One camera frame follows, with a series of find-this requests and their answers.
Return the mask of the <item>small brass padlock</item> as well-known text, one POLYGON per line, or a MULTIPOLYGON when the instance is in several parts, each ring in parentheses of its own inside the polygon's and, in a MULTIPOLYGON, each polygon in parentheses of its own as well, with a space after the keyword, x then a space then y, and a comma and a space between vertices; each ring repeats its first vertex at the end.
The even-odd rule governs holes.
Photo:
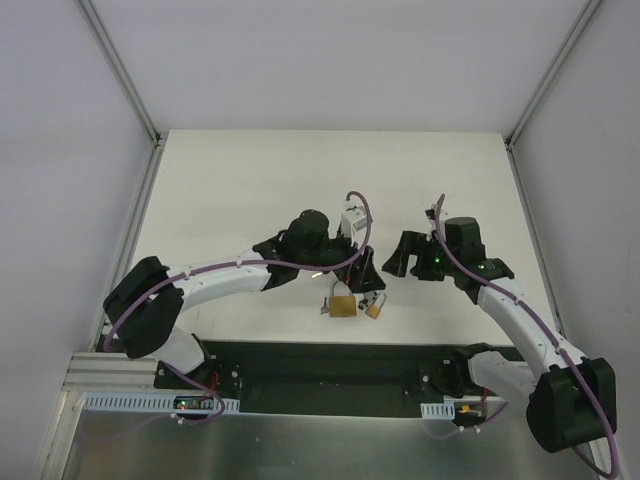
POLYGON ((377 293, 368 303, 365 314, 371 319, 378 319, 388 296, 385 292, 377 293))

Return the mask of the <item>large brass padlock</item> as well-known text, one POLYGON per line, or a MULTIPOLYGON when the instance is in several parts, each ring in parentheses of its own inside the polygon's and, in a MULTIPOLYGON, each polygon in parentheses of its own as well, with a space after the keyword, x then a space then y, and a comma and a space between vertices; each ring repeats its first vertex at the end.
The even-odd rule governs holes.
POLYGON ((355 295, 340 280, 335 280, 328 297, 328 314, 332 318, 356 317, 358 313, 355 295))

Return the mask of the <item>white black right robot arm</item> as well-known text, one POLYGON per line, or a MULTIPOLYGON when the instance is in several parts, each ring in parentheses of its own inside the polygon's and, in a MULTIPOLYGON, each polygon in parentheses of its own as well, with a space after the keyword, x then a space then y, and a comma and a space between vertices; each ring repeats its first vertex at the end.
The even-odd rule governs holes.
POLYGON ((534 439, 550 453, 615 434, 613 368, 603 358, 588 358, 528 305, 511 269, 487 257, 475 218, 435 222, 430 233, 403 232, 382 269, 422 281, 451 278, 527 364, 520 369, 487 344, 461 348, 450 369, 450 395, 473 394, 481 387, 498 394, 524 413, 534 439))

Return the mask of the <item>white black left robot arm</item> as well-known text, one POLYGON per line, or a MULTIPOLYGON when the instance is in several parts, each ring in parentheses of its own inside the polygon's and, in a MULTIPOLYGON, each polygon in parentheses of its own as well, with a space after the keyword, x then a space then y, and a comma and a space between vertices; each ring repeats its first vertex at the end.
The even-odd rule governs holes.
POLYGON ((332 273, 353 293, 375 294, 386 285, 373 249, 356 238, 370 233, 371 216, 362 206, 342 213, 334 236, 323 213, 305 210, 275 236, 219 263, 170 267, 145 257, 103 302, 112 323, 104 347, 117 341, 128 358, 151 356, 177 369, 188 388, 202 388, 211 377, 210 356, 195 335, 178 327, 182 313, 230 295, 280 288, 303 270, 332 273))

